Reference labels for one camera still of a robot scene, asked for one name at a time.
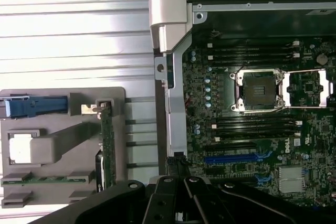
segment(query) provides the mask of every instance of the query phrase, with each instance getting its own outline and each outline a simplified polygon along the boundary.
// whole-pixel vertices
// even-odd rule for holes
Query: white label
[[[294,138],[294,146],[300,146],[301,145],[301,139]]]
[[[285,140],[285,153],[290,153],[289,138]]]

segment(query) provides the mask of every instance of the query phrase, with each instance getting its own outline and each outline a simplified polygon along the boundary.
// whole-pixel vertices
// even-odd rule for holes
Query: circuit board
[[[335,97],[321,101],[321,79],[333,89],[335,52],[331,37],[191,45],[183,55],[191,173],[300,206],[334,205]],[[280,92],[285,78],[277,74],[288,77]]]

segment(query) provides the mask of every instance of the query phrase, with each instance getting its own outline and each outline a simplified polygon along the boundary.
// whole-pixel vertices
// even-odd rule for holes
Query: ridged metal surface
[[[0,89],[124,87],[129,166],[145,166],[129,176],[157,174],[148,0],[0,0],[0,79]]]

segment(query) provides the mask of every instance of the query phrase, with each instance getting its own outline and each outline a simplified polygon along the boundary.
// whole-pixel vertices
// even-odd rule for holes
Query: metal frame
[[[187,0],[150,0],[150,27],[154,50],[163,54],[163,59],[155,59],[155,78],[162,82],[165,90],[165,109],[167,118],[167,154],[174,155],[175,152],[183,152],[187,155],[186,143],[186,120],[183,103],[183,80],[182,80],[182,54],[191,45],[191,35],[188,35],[193,25],[198,25],[207,20],[208,12],[234,12],[234,11],[256,11],[256,10],[312,10],[311,15],[323,15],[336,10],[334,2],[311,3],[268,3],[252,4],[246,1],[245,4],[201,4],[188,3]],[[171,89],[167,85],[166,56],[173,54],[174,84]],[[285,73],[284,84],[286,86],[289,75]]]

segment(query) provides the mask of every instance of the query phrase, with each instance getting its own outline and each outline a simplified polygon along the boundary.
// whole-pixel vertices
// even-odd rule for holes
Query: cpu socket
[[[279,69],[246,69],[231,73],[235,80],[236,112],[263,113],[281,109],[283,100],[282,80],[285,75]]]

